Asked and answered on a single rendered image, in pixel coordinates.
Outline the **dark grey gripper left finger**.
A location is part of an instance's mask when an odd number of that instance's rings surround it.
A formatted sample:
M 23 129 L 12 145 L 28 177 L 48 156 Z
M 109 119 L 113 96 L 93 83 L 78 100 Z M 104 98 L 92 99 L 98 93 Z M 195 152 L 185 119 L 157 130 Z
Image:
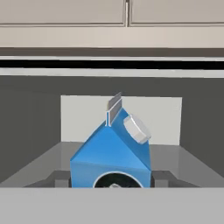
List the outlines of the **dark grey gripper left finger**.
M 47 178 L 29 184 L 28 187 L 68 188 L 71 186 L 70 171 L 54 171 Z

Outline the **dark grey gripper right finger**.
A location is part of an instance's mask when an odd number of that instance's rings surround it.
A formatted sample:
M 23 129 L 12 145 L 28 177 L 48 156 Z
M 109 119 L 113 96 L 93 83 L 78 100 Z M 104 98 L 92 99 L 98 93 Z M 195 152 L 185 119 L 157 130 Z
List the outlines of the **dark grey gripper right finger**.
M 153 171 L 151 173 L 151 187 L 161 188 L 161 187 L 195 187 L 194 184 L 185 182 L 176 178 L 170 171 Z

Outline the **blue milk carton white cap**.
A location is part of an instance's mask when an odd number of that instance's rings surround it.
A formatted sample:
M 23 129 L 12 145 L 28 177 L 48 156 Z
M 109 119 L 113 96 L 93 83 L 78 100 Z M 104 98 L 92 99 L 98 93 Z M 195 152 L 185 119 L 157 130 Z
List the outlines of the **blue milk carton white cap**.
M 73 188 L 151 187 L 151 134 L 123 107 L 120 93 L 107 104 L 105 121 L 70 158 Z

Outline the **beige cupboard door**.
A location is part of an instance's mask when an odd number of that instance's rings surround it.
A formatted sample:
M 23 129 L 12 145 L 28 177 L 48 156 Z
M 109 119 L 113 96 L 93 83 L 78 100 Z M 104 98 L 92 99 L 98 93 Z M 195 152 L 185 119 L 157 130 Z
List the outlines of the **beige cupboard door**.
M 125 0 L 0 0 L 0 25 L 123 25 Z
M 129 24 L 224 25 L 224 0 L 129 0 Z

